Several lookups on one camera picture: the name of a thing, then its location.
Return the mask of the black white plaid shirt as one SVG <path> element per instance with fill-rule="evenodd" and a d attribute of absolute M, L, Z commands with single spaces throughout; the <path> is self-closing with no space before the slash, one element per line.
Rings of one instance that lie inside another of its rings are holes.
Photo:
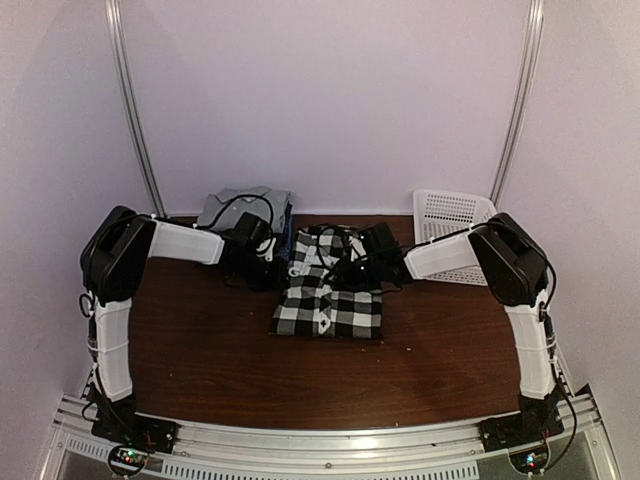
<path fill-rule="evenodd" d="M 382 291 L 347 291 L 332 285 L 332 268 L 364 249 L 356 229 L 320 224 L 298 229 L 286 282 L 272 315 L 274 335 L 380 340 Z"/>

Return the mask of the right circuit board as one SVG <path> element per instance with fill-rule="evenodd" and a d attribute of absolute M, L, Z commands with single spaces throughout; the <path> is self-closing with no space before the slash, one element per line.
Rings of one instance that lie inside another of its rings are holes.
<path fill-rule="evenodd" d="M 544 470 L 549 463 L 550 453 L 546 447 L 518 450 L 509 453 L 514 470 L 523 475 L 535 475 Z"/>

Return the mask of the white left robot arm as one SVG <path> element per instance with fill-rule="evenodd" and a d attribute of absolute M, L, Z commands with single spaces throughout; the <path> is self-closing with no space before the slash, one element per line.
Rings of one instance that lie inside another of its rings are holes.
<path fill-rule="evenodd" d="M 123 444 L 144 433 L 136 415 L 129 368 L 129 317 L 151 258 L 217 266 L 250 279 L 264 276 L 276 259 L 280 241 L 271 224 L 243 213 L 236 224 L 216 232 L 115 207 L 80 256 L 80 303 L 88 320 L 88 350 L 93 361 L 99 423 Z"/>

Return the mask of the circuit board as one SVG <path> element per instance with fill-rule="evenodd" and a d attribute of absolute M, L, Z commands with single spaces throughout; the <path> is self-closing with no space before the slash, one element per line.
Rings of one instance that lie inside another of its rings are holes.
<path fill-rule="evenodd" d="M 147 465 L 149 454 L 126 445 L 113 447 L 107 455 L 107 465 L 120 476 L 136 475 Z"/>
<path fill-rule="evenodd" d="M 535 475 L 544 470 L 549 463 L 550 453 L 546 447 L 518 450 L 509 453 L 514 470 L 523 475 Z"/>

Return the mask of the left aluminium frame post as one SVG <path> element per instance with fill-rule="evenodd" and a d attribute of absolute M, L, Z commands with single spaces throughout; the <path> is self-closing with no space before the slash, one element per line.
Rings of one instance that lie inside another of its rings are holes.
<path fill-rule="evenodd" d="M 104 2 L 104 6 L 125 118 L 129 128 L 134 153 L 141 172 L 142 181 L 151 202 L 153 212 L 158 216 L 165 216 L 166 209 L 161 198 L 159 185 L 151 163 L 136 101 L 134 83 L 126 48 L 124 26 L 122 22 L 121 2 L 117 0 L 106 0 Z"/>

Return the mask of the white plastic laundry basket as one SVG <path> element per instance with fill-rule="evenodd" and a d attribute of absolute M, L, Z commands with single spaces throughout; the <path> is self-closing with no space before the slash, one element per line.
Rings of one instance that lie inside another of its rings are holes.
<path fill-rule="evenodd" d="M 494 203 L 482 196 L 433 189 L 413 192 L 414 242 L 435 240 L 486 222 L 497 213 Z"/>

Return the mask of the aluminium frame post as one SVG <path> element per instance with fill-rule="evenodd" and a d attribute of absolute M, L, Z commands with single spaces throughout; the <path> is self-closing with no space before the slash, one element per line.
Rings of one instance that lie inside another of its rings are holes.
<path fill-rule="evenodd" d="M 500 204 L 523 126 L 542 43 L 544 10 L 545 2 L 543 0 L 529 2 L 518 81 L 506 136 L 490 192 L 490 200 L 495 206 Z"/>
<path fill-rule="evenodd" d="M 125 118 L 129 128 L 134 153 L 141 172 L 142 181 L 151 202 L 153 212 L 158 216 L 165 216 L 166 209 L 161 198 L 159 185 L 151 163 L 136 101 L 134 83 L 126 48 L 124 26 L 122 22 L 121 2 L 117 0 L 106 0 L 104 2 L 104 6 Z"/>

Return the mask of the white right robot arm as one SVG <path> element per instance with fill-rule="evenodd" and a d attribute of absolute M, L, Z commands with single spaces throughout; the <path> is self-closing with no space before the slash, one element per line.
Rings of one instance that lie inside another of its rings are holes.
<path fill-rule="evenodd" d="M 520 369 L 520 413 L 512 430 L 535 440 L 551 424 L 560 398 L 556 336 L 549 314 L 556 274 L 542 248 L 507 213 L 402 249 L 385 223 L 357 234 L 363 249 L 330 268 L 329 283 L 349 290 L 382 283 L 396 287 L 476 267 L 503 306 Z"/>

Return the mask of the right aluminium frame post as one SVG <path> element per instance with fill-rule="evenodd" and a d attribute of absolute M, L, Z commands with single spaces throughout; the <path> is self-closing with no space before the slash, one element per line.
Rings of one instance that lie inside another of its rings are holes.
<path fill-rule="evenodd" d="M 490 200 L 495 206 L 500 204 L 523 126 L 542 43 L 544 10 L 545 2 L 543 0 L 529 2 L 518 81 L 506 136 L 490 192 Z"/>

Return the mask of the left circuit board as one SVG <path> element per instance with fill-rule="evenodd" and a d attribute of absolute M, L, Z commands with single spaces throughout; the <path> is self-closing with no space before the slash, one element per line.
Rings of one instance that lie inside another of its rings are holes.
<path fill-rule="evenodd" d="M 147 465 L 149 454 L 126 445 L 113 447 L 107 455 L 107 465 L 120 476 L 136 475 Z"/>

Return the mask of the aluminium front rail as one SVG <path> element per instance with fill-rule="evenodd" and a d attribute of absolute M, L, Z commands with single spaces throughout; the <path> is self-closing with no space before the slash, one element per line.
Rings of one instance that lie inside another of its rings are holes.
<path fill-rule="evenodd" d="M 488 451 L 480 422 L 364 430 L 275 430 L 184 421 L 173 449 L 148 455 L 136 479 L 530 479 L 525 460 L 548 448 L 545 479 L 617 479 L 591 394 L 559 404 L 563 432 Z"/>

